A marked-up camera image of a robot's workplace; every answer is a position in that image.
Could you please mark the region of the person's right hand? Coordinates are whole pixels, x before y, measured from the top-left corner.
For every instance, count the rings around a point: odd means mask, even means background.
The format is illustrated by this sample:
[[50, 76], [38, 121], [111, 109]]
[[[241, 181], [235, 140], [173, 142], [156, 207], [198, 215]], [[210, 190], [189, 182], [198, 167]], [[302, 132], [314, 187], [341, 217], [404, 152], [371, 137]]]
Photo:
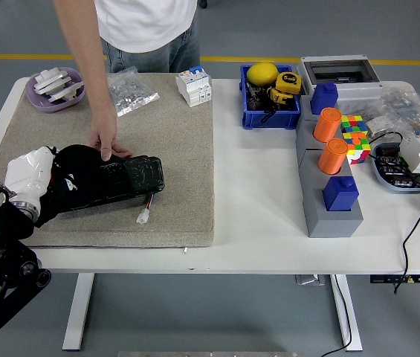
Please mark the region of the person's right hand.
[[117, 115], [112, 106], [92, 112], [88, 145], [100, 153], [103, 161], [108, 161], [112, 155], [120, 158], [133, 156], [130, 150], [117, 143]]

